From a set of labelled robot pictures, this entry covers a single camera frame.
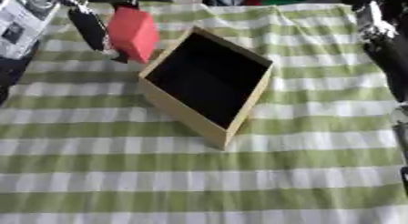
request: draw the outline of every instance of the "robotic claw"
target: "robotic claw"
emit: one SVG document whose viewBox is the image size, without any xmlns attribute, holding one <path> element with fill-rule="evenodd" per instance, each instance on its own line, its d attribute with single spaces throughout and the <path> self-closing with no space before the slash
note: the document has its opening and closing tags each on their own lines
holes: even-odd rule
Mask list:
<svg viewBox="0 0 408 224">
<path fill-rule="evenodd" d="M 357 15 L 360 39 L 368 56 L 387 75 L 401 103 L 392 113 L 393 130 L 408 165 L 408 0 L 343 0 Z M 408 196 L 408 167 L 401 168 Z"/>
<path fill-rule="evenodd" d="M 115 13 L 107 26 L 87 7 L 89 3 L 113 6 Z M 153 19 L 138 10 L 138 0 L 0 0 L 0 106 L 61 5 L 69 8 L 68 17 L 84 41 L 108 59 L 146 63 L 158 41 Z"/>
</svg>

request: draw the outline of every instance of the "newspaper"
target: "newspaper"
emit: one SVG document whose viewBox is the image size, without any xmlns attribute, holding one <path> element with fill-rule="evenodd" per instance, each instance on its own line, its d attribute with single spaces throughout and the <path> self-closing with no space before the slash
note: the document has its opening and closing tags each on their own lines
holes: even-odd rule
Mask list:
<svg viewBox="0 0 408 224">
<path fill-rule="evenodd" d="M 57 0 L 0 0 L 0 56 L 27 54 L 59 7 Z"/>
</svg>

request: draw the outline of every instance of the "white stripe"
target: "white stripe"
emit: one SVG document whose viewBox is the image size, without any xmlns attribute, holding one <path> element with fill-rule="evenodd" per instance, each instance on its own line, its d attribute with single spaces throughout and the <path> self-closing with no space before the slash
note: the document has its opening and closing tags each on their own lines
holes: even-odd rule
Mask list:
<svg viewBox="0 0 408 224">
<path fill-rule="evenodd" d="M 143 65 L 136 62 L 129 64 L 118 63 L 111 60 L 77 61 L 67 60 L 60 62 L 52 61 L 32 61 L 27 69 L 27 73 L 47 73 L 47 72 L 114 72 L 114 71 L 135 71 L 141 69 Z"/>
<path fill-rule="evenodd" d="M 262 36 L 262 40 L 255 40 L 249 37 L 224 37 L 237 45 L 253 49 L 257 46 L 274 45 L 274 46 L 326 46 L 326 45 L 355 45 L 360 46 L 357 35 L 323 35 L 323 36 L 280 36 L 273 33 L 267 33 Z M 177 39 L 160 40 L 157 44 L 157 49 L 166 49 L 174 44 Z M 84 41 L 63 41 L 51 39 L 46 41 L 43 50 L 50 52 L 83 52 L 92 51 Z"/>
<path fill-rule="evenodd" d="M 258 104 L 251 112 L 252 118 L 293 119 L 296 117 L 365 117 L 388 115 L 398 107 L 390 101 L 335 101 L 330 103 L 308 102 L 299 105 Z"/>
<path fill-rule="evenodd" d="M 250 114 L 259 119 L 293 119 L 296 117 L 371 117 L 388 115 L 398 107 L 396 101 L 336 101 L 330 103 L 308 102 L 299 105 L 258 104 Z M 52 123 L 110 123 L 168 122 L 173 118 L 154 107 L 132 108 L 59 108 L 15 109 L 0 111 L 2 124 L 52 124 Z"/>
<path fill-rule="evenodd" d="M 217 7 L 208 7 L 203 4 L 191 4 L 191 5 L 163 5 L 163 6 L 142 6 L 142 9 L 148 11 L 152 15 L 163 15 L 163 13 L 171 14 L 182 14 L 189 13 L 198 10 L 208 10 L 211 13 L 222 15 L 222 14 L 234 14 L 234 13 L 245 13 L 250 10 L 257 9 L 271 9 L 271 11 L 280 11 L 284 12 L 293 12 L 293 11 L 320 11 L 320 10 L 332 10 L 335 8 L 344 8 L 345 5 L 339 4 L 297 4 L 290 6 L 217 6 Z M 100 9 L 101 13 L 106 11 L 106 9 Z"/>
<path fill-rule="evenodd" d="M 280 92 L 303 90 L 343 90 L 350 88 L 376 88 L 386 87 L 386 77 L 383 73 L 373 73 L 355 77 L 326 77 L 326 78 L 290 78 L 283 79 L 273 76 L 270 89 Z M 86 84 L 49 84 L 33 83 L 30 85 L 17 85 L 12 87 L 13 95 L 30 97 L 63 97 L 63 96 L 95 96 L 95 95 L 136 95 L 140 94 L 135 75 L 135 83 L 109 82 Z"/>
<path fill-rule="evenodd" d="M 372 209 L 275 209 L 222 212 L 116 212 L 116 213 L 13 213 L 2 214 L 1 223 L 13 224 L 403 224 L 408 206 L 381 206 Z"/>
<path fill-rule="evenodd" d="M 303 67 L 303 66 L 345 66 L 359 65 L 372 62 L 365 54 L 341 54 L 341 55 L 310 55 L 310 56 L 281 56 L 264 55 L 279 67 Z"/>
<path fill-rule="evenodd" d="M 399 166 L 392 166 L 252 171 L 0 174 L 0 193 L 378 187 L 400 183 L 399 171 Z"/>
<path fill-rule="evenodd" d="M 146 147 L 146 142 L 155 147 Z M 0 155 L 106 155 L 106 154 L 199 154 L 219 153 L 203 137 L 82 137 L 0 139 Z M 292 150 L 333 150 L 395 148 L 390 128 L 361 132 L 302 132 L 295 134 L 238 134 L 228 152 L 281 152 Z"/>
</svg>

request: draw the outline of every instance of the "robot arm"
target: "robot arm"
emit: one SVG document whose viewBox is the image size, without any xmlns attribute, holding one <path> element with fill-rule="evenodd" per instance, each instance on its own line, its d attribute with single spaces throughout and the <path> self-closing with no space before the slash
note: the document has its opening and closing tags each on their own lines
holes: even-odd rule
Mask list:
<svg viewBox="0 0 408 224">
<path fill-rule="evenodd" d="M 343 0 L 352 5 L 364 50 L 387 75 L 399 102 L 408 92 L 408 0 Z"/>
<path fill-rule="evenodd" d="M 125 22 L 126 27 L 123 28 L 126 29 L 134 27 L 130 34 L 143 34 L 143 44 L 139 46 L 136 39 L 129 34 L 122 34 L 122 30 L 119 34 L 113 30 L 109 32 L 109 27 L 118 27 L 113 24 L 105 27 L 87 7 L 92 2 L 111 4 L 115 9 L 112 17 L 117 20 L 115 23 Z M 38 49 L 41 35 L 61 5 L 69 7 L 68 17 L 87 44 L 108 59 L 121 63 L 127 63 L 129 59 L 146 62 L 154 49 L 157 32 L 152 18 L 138 11 L 138 0 L 0 0 L 0 106 L 7 98 L 8 88 L 25 72 Z M 132 17 L 132 21 L 120 21 L 120 17 Z M 144 28 L 139 32 L 135 27 Z M 112 37 L 120 43 L 114 45 Z"/>
</svg>

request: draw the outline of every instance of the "checkered tablecloth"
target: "checkered tablecloth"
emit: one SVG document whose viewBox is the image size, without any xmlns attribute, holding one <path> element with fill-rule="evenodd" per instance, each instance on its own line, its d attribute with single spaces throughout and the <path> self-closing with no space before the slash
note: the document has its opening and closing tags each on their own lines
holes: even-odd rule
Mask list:
<svg viewBox="0 0 408 224">
<path fill-rule="evenodd" d="M 0 109 L 0 223 L 408 223 L 397 104 L 348 7 L 143 8 L 158 52 L 198 25 L 274 61 L 250 118 L 209 148 L 61 11 Z"/>
</svg>

